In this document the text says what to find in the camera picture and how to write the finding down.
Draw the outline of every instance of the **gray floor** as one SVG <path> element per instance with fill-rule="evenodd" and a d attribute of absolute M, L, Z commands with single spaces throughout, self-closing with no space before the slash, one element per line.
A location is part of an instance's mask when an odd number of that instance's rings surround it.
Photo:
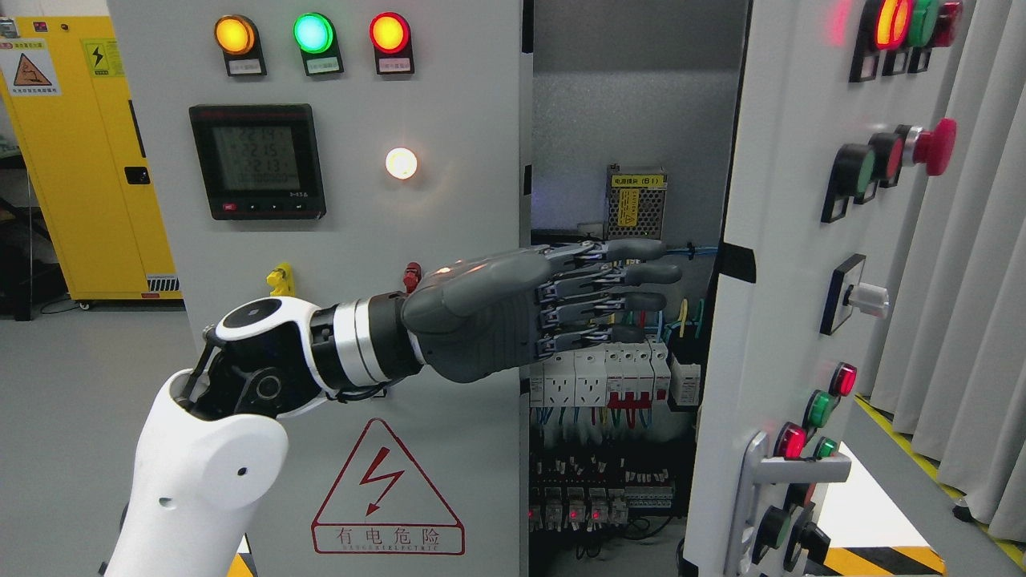
<path fill-rule="evenodd" d="M 164 379 L 195 362 L 193 343 L 184 311 L 0 317 L 0 576 L 95 575 L 117 539 L 135 435 Z M 1022 575 L 951 516 L 948 497 L 875 423 L 853 415 L 845 440 L 951 577 Z"/>

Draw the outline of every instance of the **warning sticker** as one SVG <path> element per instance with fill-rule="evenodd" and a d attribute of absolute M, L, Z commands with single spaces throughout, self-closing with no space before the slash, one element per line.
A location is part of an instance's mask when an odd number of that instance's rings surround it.
<path fill-rule="evenodd" d="M 121 52 L 116 38 L 87 38 L 82 40 L 85 64 L 95 78 L 113 78 L 125 75 Z"/>
<path fill-rule="evenodd" d="M 620 189 L 620 209 L 617 213 L 617 226 L 638 226 L 638 202 L 641 199 L 641 189 Z"/>
<path fill-rule="evenodd" d="M 318 553 L 464 554 L 463 523 L 381 419 L 363 428 L 311 525 Z"/>
<path fill-rule="evenodd" d="M 57 73 L 45 40 L 0 41 L 0 71 L 3 71 L 7 91 L 12 97 L 61 94 Z"/>

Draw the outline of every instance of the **robot finger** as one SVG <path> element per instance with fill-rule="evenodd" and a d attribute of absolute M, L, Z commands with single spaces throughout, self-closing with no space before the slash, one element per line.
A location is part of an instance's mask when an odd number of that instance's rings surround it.
<path fill-rule="evenodd" d="M 627 259 L 650 261 L 666 255 L 666 244 L 652 238 L 621 238 L 602 242 L 586 240 L 555 248 L 546 247 L 541 254 L 556 271 L 567 271 Z"/>
<path fill-rule="evenodd" d="M 671 284 L 680 280 L 676 265 L 648 263 L 615 267 L 609 264 L 591 266 L 578 271 L 561 273 L 550 282 L 538 287 L 539 304 L 551 303 L 588 293 L 597 293 L 613 286 L 636 286 L 645 282 Z"/>
<path fill-rule="evenodd" d="M 596 324 L 580 331 L 546 335 L 536 345 L 537 358 L 548 358 L 564 351 L 582 349 L 602 343 L 643 343 L 644 331 L 626 324 Z"/>
<path fill-rule="evenodd" d="M 560 324 L 580 323 L 624 310 L 662 310 L 666 297 L 659 293 L 593 293 L 585 297 L 556 301 L 542 309 L 539 322 L 543 330 Z"/>
<path fill-rule="evenodd" d="M 666 255 L 666 244 L 654 238 L 620 238 L 607 242 L 596 242 L 591 251 L 579 256 L 578 261 L 613 262 L 637 259 L 652 261 Z"/>

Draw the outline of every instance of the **yellow black hazard tape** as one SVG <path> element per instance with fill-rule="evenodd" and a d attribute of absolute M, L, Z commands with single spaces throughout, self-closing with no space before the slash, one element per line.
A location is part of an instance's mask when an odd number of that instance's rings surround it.
<path fill-rule="evenodd" d="M 811 575 L 947 575 L 944 561 L 930 547 L 831 547 Z"/>

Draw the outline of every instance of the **red indicator light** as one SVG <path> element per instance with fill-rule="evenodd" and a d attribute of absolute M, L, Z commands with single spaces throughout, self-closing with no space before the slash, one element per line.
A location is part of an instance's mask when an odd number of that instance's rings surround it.
<path fill-rule="evenodd" d="M 876 20 L 876 47 L 894 50 L 901 47 L 912 22 L 912 0 L 883 0 Z"/>
<path fill-rule="evenodd" d="M 841 362 L 834 371 L 833 380 L 830 382 L 830 394 L 847 396 L 855 390 L 855 379 L 859 376 L 859 370 L 855 367 Z"/>
<path fill-rule="evenodd" d="M 794 423 L 785 423 L 777 437 L 777 447 L 774 449 L 775 457 L 785 459 L 800 459 L 801 450 L 805 447 L 805 430 Z"/>
<path fill-rule="evenodd" d="M 937 27 L 930 45 L 946 48 L 955 43 L 958 37 L 958 25 L 961 23 L 961 2 L 945 2 L 941 4 L 941 13 L 937 16 Z"/>
<path fill-rule="evenodd" d="M 395 12 L 382 12 L 370 21 L 370 41 L 386 54 L 401 51 L 409 43 L 409 25 Z"/>

